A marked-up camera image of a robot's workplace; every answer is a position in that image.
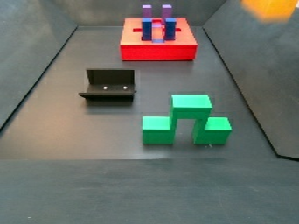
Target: stacked green blocks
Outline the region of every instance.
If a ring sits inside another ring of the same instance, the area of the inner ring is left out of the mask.
[[[173,94],[169,116],[142,117],[142,143],[172,144],[178,119],[194,119],[194,144],[224,144],[231,126],[227,117],[209,117],[211,99],[200,94]]]

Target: toy block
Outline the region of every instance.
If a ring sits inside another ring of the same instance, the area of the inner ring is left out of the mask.
[[[152,19],[142,18],[142,37],[141,40],[152,40]]]
[[[162,39],[153,39],[152,42],[153,42],[154,44],[161,44],[161,43],[164,42],[164,40],[162,40]]]
[[[153,27],[152,29],[152,39],[161,39],[164,40],[162,29],[158,27]]]
[[[172,144],[174,129],[170,128],[168,116],[142,117],[142,143]]]
[[[227,117],[209,117],[204,129],[193,127],[192,140],[194,144],[224,144],[231,133]]]
[[[205,124],[211,114],[211,98],[204,94],[173,94],[170,105],[170,126],[174,129],[177,119],[194,119]]]
[[[162,25],[161,24],[153,24],[153,28],[161,28]]]
[[[142,5],[142,18],[150,18],[152,17],[152,5],[144,4]]]
[[[168,17],[164,20],[164,40],[174,40],[174,25],[176,19],[173,17]]]
[[[170,18],[173,14],[173,7],[169,4],[162,5],[162,24],[166,18]]]

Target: blue block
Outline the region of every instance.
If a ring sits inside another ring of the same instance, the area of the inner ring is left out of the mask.
[[[161,44],[164,42],[164,40],[157,38],[157,39],[153,39],[152,42],[154,44]]]
[[[152,23],[149,17],[142,17],[142,37],[141,40],[152,40]]]
[[[173,17],[168,17],[164,20],[164,40],[174,40],[174,26],[176,26],[176,19]]]

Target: gray wall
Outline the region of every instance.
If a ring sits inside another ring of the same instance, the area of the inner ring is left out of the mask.
[[[0,128],[74,29],[46,0],[0,0]]]
[[[190,25],[202,25],[225,0],[52,0],[78,25],[122,25],[124,18],[141,17],[141,5],[153,6],[160,17],[161,5],[170,4],[173,15],[188,18]]]
[[[229,0],[202,27],[277,154],[299,158],[299,10],[261,24]]]

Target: red platform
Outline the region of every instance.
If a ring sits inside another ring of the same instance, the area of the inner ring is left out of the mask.
[[[161,19],[153,19],[152,38],[162,40]],[[141,40],[141,18],[126,18],[120,40],[121,60],[193,60],[197,43],[185,18],[176,18],[174,40],[162,43]]]

